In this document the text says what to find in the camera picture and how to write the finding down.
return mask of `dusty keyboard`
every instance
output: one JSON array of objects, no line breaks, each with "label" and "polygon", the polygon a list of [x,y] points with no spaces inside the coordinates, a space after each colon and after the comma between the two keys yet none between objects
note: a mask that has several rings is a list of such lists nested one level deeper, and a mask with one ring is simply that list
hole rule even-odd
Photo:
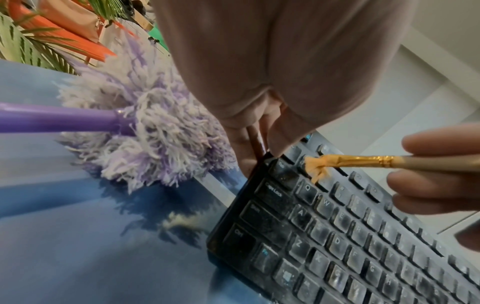
[{"label": "dusty keyboard", "polygon": [[210,234],[211,259],[283,304],[480,304],[480,272],[362,170],[311,183],[304,156],[331,153],[313,133],[266,156]]}]

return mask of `black object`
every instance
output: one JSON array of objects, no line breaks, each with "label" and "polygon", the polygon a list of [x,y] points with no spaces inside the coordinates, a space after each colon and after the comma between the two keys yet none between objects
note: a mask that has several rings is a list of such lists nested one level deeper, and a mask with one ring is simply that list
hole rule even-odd
[{"label": "black object", "polygon": [[340,152],[313,133],[265,156],[208,237],[211,260],[283,304],[480,303],[480,272],[365,172],[313,185],[304,156],[327,153]]}]

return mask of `hand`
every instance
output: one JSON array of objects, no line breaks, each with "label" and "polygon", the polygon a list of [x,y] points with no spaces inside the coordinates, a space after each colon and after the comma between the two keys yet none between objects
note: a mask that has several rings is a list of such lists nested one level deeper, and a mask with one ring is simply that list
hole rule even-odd
[{"label": "hand", "polygon": [[372,93],[417,0],[156,0],[187,87],[218,118],[250,175]]},{"label": "hand", "polygon": [[[480,123],[446,127],[406,136],[403,147],[420,156],[480,154]],[[442,214],[480,210],[480,174],[414,172],[390,173],[388,185],[397,192],[394,205],[410,214]],[[456,235],[459,243],[480,251],[480,225]]]}]

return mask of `person's left hand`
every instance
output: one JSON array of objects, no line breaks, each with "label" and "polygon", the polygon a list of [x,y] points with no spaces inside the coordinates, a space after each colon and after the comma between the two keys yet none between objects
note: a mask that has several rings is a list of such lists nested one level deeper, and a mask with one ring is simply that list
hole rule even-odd
[{"label": "person's left hand", "polygon": [[[480,154],[480,123],[424,131],[404,137],[405,150],[417,156]],[[433,215],[480,210],[480,174],[400,170],[388,175],[397,192],[394,205],[409,214]],[[458,242],[480,251],[480,222],[456,235]]]}]

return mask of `shift key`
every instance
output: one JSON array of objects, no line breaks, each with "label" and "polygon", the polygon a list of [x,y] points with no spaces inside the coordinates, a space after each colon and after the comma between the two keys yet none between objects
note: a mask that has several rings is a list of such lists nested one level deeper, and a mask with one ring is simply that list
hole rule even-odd
[{"label": "shift key", "polygon": [[240,218],[253,229],[279,247],[284,247],[292,231],[288,224],[283,224],[268,211],[250,202],[242,211]]},{"label": "shift key", "polygon": [[255,192],[256,196],[273,210],[287,216],[293,209],[293,201],[279,186],[266,180]]}]

